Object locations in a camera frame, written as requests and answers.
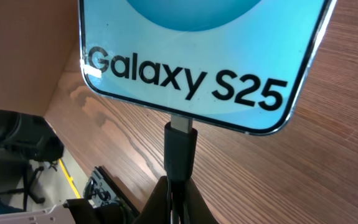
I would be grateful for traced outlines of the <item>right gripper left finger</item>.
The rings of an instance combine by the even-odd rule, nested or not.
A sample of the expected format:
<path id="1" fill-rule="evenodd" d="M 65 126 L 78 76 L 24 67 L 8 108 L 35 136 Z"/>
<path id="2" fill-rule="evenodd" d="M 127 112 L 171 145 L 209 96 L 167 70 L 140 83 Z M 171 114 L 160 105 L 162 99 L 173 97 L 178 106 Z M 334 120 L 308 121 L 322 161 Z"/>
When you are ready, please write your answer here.
<path id="1" fill-rule="evenodd" d="M 168 180 L 166 176 L 162 176 L 133 224 L 168 224 L 167 192 Z"/>

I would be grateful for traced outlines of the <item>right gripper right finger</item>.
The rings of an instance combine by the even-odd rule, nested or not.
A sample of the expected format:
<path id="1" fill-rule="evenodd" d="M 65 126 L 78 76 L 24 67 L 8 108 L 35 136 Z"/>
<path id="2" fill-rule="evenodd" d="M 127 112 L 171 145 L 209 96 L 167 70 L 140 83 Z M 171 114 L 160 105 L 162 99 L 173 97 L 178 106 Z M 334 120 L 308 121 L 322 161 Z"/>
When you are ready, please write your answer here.
<path id="1" fill-rule="evenodd" d="M 192 179 L 184 184 L 183 197 L 185 224 L 219 224 Z"/>

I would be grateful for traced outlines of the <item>blue Galaxy S25 smartphone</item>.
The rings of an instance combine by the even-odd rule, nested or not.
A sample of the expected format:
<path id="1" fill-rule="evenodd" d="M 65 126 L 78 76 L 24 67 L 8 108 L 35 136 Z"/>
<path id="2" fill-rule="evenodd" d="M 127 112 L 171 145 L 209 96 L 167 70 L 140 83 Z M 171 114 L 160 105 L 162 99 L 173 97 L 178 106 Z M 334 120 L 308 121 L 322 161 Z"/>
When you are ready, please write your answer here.
<path id="1" fill-rule="evenodd" d="M 80 0 L 80 68 L 101 96 L 245 134 L 294 113 L 331 0 Z"/>

